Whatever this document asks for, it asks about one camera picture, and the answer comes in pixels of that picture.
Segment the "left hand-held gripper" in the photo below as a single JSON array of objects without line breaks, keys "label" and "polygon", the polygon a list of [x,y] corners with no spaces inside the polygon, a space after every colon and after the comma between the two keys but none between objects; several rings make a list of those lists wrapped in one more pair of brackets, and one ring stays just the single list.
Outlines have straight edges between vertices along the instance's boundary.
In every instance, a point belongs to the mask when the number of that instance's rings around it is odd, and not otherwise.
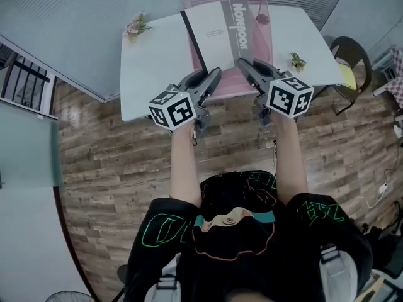
[{"label": "left hand-held gripper", "polygon": [[194,137],[202,137],[210,122],[210,113],[205,101],[216,90],[222,78],[217,67],[207,73],[197,70],[184,77],[177,85],[170,84],[149,101],[150,115],[157,126],[169,131],[194,121]]}]

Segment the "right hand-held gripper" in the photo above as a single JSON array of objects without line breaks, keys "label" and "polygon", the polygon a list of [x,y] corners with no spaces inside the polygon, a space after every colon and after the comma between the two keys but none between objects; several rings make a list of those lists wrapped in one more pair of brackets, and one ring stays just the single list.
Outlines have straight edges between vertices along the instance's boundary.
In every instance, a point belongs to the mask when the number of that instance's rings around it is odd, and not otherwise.
[{"label": "right hand-held gripper", "polygon": [[262,126],[271,122],[270,113],[277,112],[288,118],[306,113],[314,88],[289,71],[280,71],[269,63],[254,59],[252,63],[239,58],[238,68],[245,80],[257,90],[253,110]]}]

